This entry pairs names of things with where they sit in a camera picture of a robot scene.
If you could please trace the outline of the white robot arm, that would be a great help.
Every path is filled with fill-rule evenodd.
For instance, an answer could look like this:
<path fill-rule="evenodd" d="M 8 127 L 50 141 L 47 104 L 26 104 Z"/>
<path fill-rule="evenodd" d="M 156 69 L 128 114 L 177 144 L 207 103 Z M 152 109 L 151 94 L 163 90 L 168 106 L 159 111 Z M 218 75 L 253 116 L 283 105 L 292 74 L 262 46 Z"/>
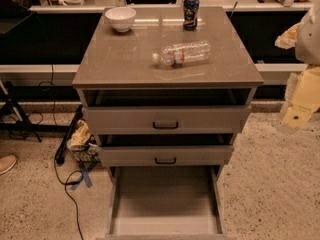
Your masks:
<path fill-rule="evenodd" d="M 307 65 L 302 73 L 290 74 L 279 114 L 278 130 L 294 133 L 320 108 L 320 0 L 299 23 L 279 36 L 275 45 L 282 49 L 294 48 L 296 59 Z"/>

